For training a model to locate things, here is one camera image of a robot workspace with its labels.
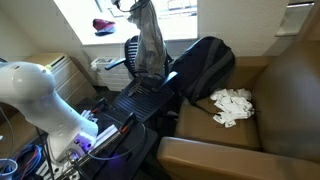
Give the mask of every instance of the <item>cable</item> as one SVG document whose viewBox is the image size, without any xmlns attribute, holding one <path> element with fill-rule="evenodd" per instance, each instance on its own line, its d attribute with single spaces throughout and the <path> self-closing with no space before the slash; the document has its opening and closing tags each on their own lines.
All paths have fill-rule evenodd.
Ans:
<svg viewBox="0 0 320 180">
<path fill-rule="evenodd" d="M 74 168 L 78 171 L 78 173 L 86 180 L 90 180 L 91 178 L 85 173 L 83 172 L 83 170 L 81 169 L 81 167 L 79 166 L 78 161 L 74 162 Z"/>
<path fill-rule="evenodd" d="M 37 145 L 27 145 L 25 146 L 20 153 L 17 154 L 16 157 L 14 157 L 14 160 L 16 162 L 19 162 L 19 160 L 23 160 L 27 154 L 33 151 L 33 155 L 30 158 L 28 162 L 26 162 L 24 165 L 20 165 L 17 169 L 17 171 L 14 174 L 14 179 L 23 179 L 24 177 L 28 176 L 30 173 L 32 173 L 35 168 L 38 166 L 39 162 L 41 161 L 41 151 L 42 148 Z"/>
<path fill-rule="evenodd" d="M 39 137 L 35 137 L 35 138 L 33 138 L 32 140 L 30 140 L 23 148 L 25 148 L 25 147 L 28 146 L 28 145 L 31 145 L 32 142 L 34 142 L 37 138 L 39 138 Z M 16 152 L 16 153 L 13 155 L 13 157 L 18 156 L 18 153 L 20 153 L 20 152 Z"/>
<path fill-rule="evenodd" d="M 39 128 L 36 127 L 37 129 L 37 134 L 41 140 L 42 146 L 44 148 L 43 150 L 43 155 L 45 156 L 48 166 L 49 166 L 49 172 L 51 175 L 51 178 L 54 180 L 54 174 L 53 174 L 53 169 L 52 169 L 52 164 L 51 164 L 51 158 L 50 158 L 50 154 L 49 154 L 49 147 L 48 147 L 48 142 L 42 139 L 42 136 L 40 134 Z"/>
<path fill-rule="evenodd" d="M 117 158 L 120 158 L 120 157 L 123 157 L 123 156 L 129 154 L 130 152 L 132 152 L 133 150 L 135 150 L 135 149 L 143 142 L 143 140 L 144 140 L 145 137 L 146 137 L 146 127 L 144 126 L 143 123 L 140 123 L 140 124 L 141 124 L 141 126 L 143 127 L 143 136 L 142 136 L 142 138 L 140 139 L 139 143 L 136 144 L 133 148 L 129 149 L 127 152 L 125 152 L 125 153 L 123 153 L 123 154 L 121 154 L 121 155 L 119 155 L 119 156 L 117 156 L 117 157 L 112 157 L 112 158 L 99 158 L 99 157 L 95 157 L 95 156 L 93 156 L 92 154 L 90 154 L 90 152 L 88 152 L 87 155 L 88 155 L 90 158 L 92 158 L 92 159 L 96 159 L 96 160 L 100 160 L 100 161 L 109 161 L 109 160 L 117 159 Z"/>
<path fill-rule="evenodd" d="M 7 168 L 5 168 L 5 167 L 7 167 L 8 162 L 9 162 L 9 158 L 11 157 L 11 155 L 12 155 L 12 153 L 13 153 L 14 134 L 13 134 L 12 125 L 11 125 L 8 117 L 6 116 L 6 114 L 3 112 L 3 110 L 2 110 L 1 107 L 0 107 L 0 111 L 1 111 L 1 113 L 3 114 L 4 119 L 7 121 L 8 125 L 9 125 L 9 127 L 10 127 L 10 131 L 11 131 L 11 148 L 10 148 L 10 151 L 8 152 L 8 158 L 7 158 L 7 160 L 6 160 L 6 163 L 5 163 L 5 165 L 3 166 L 4 168 L 3 168 L 2 171 L 0 172 L 0 175 L 2 175 L 2 174 L 4 173 L 4 171 L 5 171 L 5 169 L 7 169 Z"/>
<path fill-rule="evenodd" d="M 140 5 L 138 5 L 137 7 L 133 8 L 133 9 L 130 9 L 130 10 L 122 10 L 120 9 L 120 6 L 121 6 L 121 3 L 119 2 L 116 6 L 117 8 L 121 11 L 121 12 L 132 12 L 132 11 L 135 11 L 136 9 L 139 9 L 139 8 L 145 8 L 148 3 L 150 2 L 150 0 L 146 0 L 145 2 L 141 3 Z"/>
</svg>

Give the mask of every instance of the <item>crumpled white napkin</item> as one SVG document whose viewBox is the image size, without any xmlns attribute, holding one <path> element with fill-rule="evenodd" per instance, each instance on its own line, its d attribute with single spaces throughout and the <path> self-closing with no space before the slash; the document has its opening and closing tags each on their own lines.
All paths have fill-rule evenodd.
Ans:
<svg viewBox="0 0 320 180">
<path fill-rule="evenodd" d="M 254 114 L 252 104 L 248 102 L 251 93 L 245 89 L 222 89 L 215 91 L 210 98 L 216 100 L 214 105 L 223 111 L 213 116 L 213 119 L 225 124 L 226 128 L 236 125 L 236 119 L 247 119 Z"/>
</svg>

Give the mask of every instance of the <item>blue cable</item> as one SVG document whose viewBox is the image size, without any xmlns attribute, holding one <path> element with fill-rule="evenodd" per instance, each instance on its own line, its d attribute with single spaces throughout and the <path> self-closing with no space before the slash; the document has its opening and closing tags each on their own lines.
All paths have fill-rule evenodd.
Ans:
<svg viewBox="0 0 320 180">
<path fill-rule="evenodd" d="M 18 162 L 19 158 L 25 156 L 27 153 L 34 152 L 37 153 L 36 156 L 30 159 L 27 169 L 18 169 L 16 173 L 13 175 L 13 179 L 21 179 L 22 177 L 26 177 L 32 173 L 35 168 L 38 166 L 41 161 L 42 148 L 37 145 L 27 145 L 23 148 L 23 150 L 15 157 L 15 161 Z"/>
</svg>

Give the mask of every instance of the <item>chair backrest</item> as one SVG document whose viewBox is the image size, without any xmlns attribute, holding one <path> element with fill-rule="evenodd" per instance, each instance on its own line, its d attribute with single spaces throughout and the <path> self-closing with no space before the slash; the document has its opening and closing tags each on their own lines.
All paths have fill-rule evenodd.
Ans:
<svg viewBox="0 0 320 180">
<path fill-rule="evenodd" d="M 292 45 L 253 89 L 265 152 L 320 163 L 320 42 Z"/>
<path fill-rule="evenodd" d="M 125 45 L 124 45 L 124 54 L 126 61 L 124 62 L 124 65 L 127 67 L 130 74 L 136 78 L 137 73 L 148 73 L 147 71 L 139 71 L 137 72 L 135 69 L 135 58 L 138 52 L 138 36 L 133 36 L 132 38 L 129 38 Z M 163 65 L 163 73 L 161 73 L 161 76 L 167 76 L 169 74 L 169 63 L 173 61 L 173 59 L 168 55 L 167 53 L 167 59 Z"/>
</svg>

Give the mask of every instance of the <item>white wall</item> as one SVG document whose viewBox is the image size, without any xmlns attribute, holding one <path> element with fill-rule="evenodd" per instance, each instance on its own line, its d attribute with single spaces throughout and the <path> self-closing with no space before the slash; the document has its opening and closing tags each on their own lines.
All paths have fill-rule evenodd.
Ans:
<svg viewBox="0 0 320 180">
<path fill-rule="evenodd" d="M 223 39 L 236 56 L 278 55 L 292 37 L 277 38 L 289 0 L 199 0 L 198 30 Z M 123 56 L 123 45 L 82 46 L 53 0 L 0 0 L 6 11 L 44 52 L 66 52 L 79 60 L 97 82 L 90 62 L 97 56 Z M 193 41 L 167 42 L 168 52 L 179 56 Z"/>
<path fill-rule="evenodd" d="M 21 61 L 38 52 L 41 49 L 0 9 L 0 57 L 8 61 Z"/>
</svg>

